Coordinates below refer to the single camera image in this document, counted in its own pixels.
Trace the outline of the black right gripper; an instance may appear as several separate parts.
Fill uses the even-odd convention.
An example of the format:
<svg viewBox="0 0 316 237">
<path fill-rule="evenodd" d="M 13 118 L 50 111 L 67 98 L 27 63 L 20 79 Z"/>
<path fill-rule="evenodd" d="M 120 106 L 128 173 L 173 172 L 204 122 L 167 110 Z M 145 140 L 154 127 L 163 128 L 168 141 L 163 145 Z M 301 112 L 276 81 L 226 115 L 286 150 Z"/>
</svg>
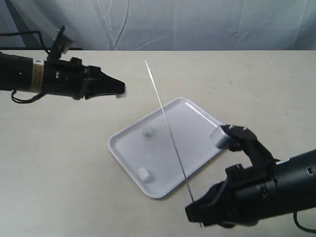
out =
<svg viewBox="0 0 316 237">
<path fill-rule="evenodd" d="M 236 226 L 252 227 L 267 213 L 274 184 L 269 165 L 244 168 L 241 164 L 225 169 L 226 182 L 213 185 L 204 196 L 185 207 L 189 222 L 201 222 L 205 227 L 217 225 L 226 229 Z M 227 187 L 233 214 L 220 213 L 221 198 Z"/>
</svg>

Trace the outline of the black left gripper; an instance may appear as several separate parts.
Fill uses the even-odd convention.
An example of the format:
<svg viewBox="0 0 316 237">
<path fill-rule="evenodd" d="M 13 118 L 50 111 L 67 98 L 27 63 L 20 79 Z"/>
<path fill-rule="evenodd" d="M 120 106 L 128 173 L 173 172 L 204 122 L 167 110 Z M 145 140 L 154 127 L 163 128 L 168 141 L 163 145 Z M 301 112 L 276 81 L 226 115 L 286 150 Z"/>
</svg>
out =
<svg viewBox="0 0 316 237">
<path fill-rule="evenodd" d="M 79 58 L 47 60 L 44 63 L 43 93 L 85 100 L 112 96 L 124 92 L 125 83 L 101 71 L 85 66 Z"/>
</svg>

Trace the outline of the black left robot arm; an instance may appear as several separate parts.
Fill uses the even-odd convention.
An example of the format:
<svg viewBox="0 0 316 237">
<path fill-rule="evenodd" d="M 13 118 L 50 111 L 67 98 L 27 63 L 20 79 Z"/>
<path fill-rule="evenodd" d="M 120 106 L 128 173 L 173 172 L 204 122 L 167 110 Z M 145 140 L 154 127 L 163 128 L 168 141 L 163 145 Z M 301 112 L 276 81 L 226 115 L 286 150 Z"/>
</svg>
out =
<svg viewBox="0 0 316 237">
<path fill-rule="evenodd" d="M 29 100 L 12 96 L 20 104 L 32 103 L 45 95 L 88 100 L 126 94 L 124 82 L 103 73 L 99 67 L 83 65 L 79 58 L 45 61 L 5 53 L 0 55 L 0 88 L 13 94 L 17 91 L 36 94 Z"/>
</svg>

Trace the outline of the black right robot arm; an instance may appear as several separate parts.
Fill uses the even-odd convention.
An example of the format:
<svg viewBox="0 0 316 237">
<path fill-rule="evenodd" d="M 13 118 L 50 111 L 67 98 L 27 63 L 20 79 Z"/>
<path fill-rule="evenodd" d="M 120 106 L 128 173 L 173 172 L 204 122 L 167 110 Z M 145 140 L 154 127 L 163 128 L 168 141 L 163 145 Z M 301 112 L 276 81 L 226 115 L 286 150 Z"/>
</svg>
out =
<svg viewBox="0 0 316 237">
<path fill-rule="evenodd" d="M 316 206 L 316 152 L 274 163 L 261 178 L 253 166 L 226 168 L 226 180 L 185 207 L 189 222 L 205 227 L 254 226 L 260 220 Z"/>
</svg>

